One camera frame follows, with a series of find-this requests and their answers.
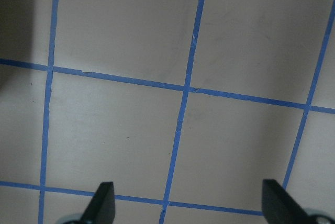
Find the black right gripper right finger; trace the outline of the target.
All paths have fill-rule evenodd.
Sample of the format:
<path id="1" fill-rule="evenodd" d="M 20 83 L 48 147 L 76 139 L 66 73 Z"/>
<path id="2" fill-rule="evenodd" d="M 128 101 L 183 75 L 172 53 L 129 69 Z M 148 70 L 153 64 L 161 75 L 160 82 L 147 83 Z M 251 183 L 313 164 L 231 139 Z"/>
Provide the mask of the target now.
<path id="1" fill-rule="evenodd" d="M 273 179 L 262 182 L 261 208 L 269 224 L 314 223 L 314 219 Z"/>

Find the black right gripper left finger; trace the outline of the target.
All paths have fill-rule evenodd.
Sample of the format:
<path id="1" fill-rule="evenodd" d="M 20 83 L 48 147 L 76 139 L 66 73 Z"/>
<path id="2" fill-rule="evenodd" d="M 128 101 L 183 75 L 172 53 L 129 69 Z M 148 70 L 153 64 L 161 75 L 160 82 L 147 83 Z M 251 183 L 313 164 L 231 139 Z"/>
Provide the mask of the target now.
<path id="1" fill-rule="evenodd" d="M 116 215 L 113 182 L 101 182 L 79 223 L 112 224 Z"/>

